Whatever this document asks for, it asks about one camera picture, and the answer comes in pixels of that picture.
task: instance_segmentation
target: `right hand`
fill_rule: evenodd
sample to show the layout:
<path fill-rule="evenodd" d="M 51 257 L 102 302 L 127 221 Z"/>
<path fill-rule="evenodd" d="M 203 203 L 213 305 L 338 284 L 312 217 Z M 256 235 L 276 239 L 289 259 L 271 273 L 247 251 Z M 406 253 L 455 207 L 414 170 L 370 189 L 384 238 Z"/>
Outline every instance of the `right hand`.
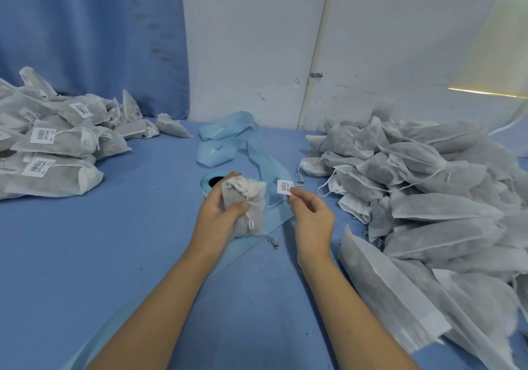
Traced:
<path fill-rule="evenodd" d="M 290 192 L 288 204 L 297 220 L 295 242 L 300 267 L 312 260 L 331 259 L 334 214 L 318 195 L 299 188 L 291 188 Z"/>

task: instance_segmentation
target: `hand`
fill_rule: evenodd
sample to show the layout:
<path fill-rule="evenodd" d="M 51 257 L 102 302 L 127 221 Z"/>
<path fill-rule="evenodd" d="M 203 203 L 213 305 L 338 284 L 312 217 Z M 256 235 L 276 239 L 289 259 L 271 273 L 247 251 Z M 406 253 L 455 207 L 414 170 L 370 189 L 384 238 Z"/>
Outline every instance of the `hand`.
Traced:
<path fill-rule="evenodd" d="M 225 212 L 220 210 L 222 184 L 239 175 L 241 173 L 232 171 L 213 187 L 198 212 L 193 236 L 185 251 L 186 256 L 206 260 L 211 270 L 220 260 L 220 256 L 233 235 L 235 221 L 249 210 L 249 204 L 246 202 L 233 205 Z"/>
<path fill-rule="evenodd" d="M 303 268 L 312 260 L 330 259 L 334 214 L 318 195 L 299 188 L 290 192 L 288 204 L 297 220 L 297 262 Z"/>

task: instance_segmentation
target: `left hand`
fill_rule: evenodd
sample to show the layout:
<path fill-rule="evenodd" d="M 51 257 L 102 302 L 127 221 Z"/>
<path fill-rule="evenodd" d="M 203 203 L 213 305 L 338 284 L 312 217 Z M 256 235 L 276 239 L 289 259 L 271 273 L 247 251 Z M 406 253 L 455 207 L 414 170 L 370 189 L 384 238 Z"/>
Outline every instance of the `left hand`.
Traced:
<path fill-rule="evenodd" d="M 193 236 L 185 251 L 186 256 L 206 260 L 212 266 L 211 269 L 220 260 L 231 239 L 235 221 L 249 210 L 249 204 L 246 202 L 233 205 L 225 212 L 220 210 L 222 184 L 239 175 L 241 173 L 232 171 L 213 187 L 198 212 Z"/>

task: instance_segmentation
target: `barcode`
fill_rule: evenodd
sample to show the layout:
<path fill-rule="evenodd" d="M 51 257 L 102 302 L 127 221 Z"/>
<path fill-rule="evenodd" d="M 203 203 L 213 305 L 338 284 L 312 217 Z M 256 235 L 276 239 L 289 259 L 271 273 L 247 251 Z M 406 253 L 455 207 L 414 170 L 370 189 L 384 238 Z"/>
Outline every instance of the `barcode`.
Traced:
<path fill-rule="evenodd" d="M 45 161 L 37 161 L 30 169 L 31 172 L 41 172 Z"/>

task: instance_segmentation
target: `white wall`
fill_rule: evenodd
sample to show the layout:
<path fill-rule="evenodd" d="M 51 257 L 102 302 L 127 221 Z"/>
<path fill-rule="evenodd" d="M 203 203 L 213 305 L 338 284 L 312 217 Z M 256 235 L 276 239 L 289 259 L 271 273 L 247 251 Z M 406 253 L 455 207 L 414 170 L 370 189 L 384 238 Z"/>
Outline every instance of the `white wall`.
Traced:
<path fill-rule="evenodd" d="M 327 114 L 368 115 L 377 100 L 413 120 L 503 125 L 518 100 L 447 90 L 495 0 L 331 0 L 323 73 L 307 101 L 306 129 Z"/>
<path fill-rule="evenodd" d="M 191 114 L 295 128 L 324 0 L 183 0 Z"/>

